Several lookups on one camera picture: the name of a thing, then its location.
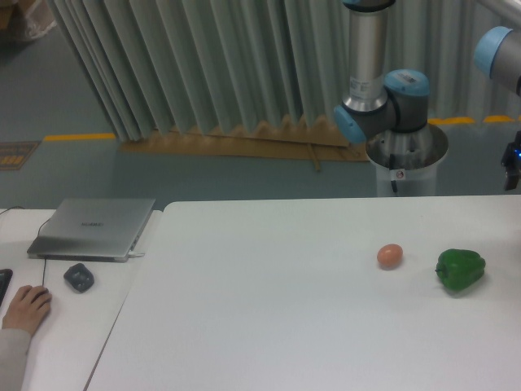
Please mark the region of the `person's bare hand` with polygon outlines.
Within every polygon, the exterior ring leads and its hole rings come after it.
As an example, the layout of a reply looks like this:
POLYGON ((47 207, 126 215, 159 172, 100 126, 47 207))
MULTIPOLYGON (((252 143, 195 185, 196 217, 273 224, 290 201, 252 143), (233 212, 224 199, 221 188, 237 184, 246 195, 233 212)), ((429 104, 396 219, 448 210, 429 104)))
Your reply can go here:
POLYGON ((32 289, 38 286, 26 285, 18 289, 2 319, 2 329, 20 329, 34 336, 42 322, 50 313, 51 301, 39 310, 32 308, 32 289))

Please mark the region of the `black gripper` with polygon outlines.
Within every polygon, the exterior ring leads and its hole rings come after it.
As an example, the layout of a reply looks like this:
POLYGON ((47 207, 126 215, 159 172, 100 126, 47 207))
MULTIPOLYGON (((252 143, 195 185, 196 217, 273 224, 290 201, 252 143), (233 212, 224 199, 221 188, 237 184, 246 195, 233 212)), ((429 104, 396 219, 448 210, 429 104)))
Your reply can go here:
POLYGON ((521 131, 519 130, 516 132, 514 140, 506 145, 506 149, 501 158, 501 166, 506 172, 505 191, 513 191, 519 185, 520 139, 521 131))

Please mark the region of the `beige sleeved forearm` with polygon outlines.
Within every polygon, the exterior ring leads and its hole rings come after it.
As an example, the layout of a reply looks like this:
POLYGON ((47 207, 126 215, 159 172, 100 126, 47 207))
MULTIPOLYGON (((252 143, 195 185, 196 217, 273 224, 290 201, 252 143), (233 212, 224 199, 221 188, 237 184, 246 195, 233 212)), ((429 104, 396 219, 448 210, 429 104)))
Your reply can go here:
POLYGON ((31 340, 23 330, 1 330, 1 390, 22 389, 31 340))

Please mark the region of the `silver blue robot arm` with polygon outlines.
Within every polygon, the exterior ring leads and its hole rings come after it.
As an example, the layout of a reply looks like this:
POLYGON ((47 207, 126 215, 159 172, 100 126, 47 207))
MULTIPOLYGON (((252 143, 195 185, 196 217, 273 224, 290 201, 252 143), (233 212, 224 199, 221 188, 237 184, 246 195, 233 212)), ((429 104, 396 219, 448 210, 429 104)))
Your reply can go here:
MULTIPOLYGON (((433 196, 438 165, 449 141, 427 122, 430 83, 425 74, 397 69, 383 75, 388 10, 396 1, 341 1, 349 11, 349 87, 334 109, 339 132, 365 143, 376 170, 378 196, 433 196)), ((475 66, 520 97, 520 30, 498 26, 483 35, 475 66)), ((501 158, 504 190, 520 181, 520 130, 501 158)))

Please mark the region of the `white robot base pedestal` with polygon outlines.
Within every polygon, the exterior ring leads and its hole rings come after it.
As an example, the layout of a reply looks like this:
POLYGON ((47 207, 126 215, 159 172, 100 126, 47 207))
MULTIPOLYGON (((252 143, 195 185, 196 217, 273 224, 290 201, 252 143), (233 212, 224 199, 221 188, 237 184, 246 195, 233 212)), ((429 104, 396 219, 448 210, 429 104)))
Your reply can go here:
POLYGON ((433 196, 448 149, 446 134, 432 124, 408 134, 386 130, 373 137, 366 154, 375 167, 377 195, 433 196))

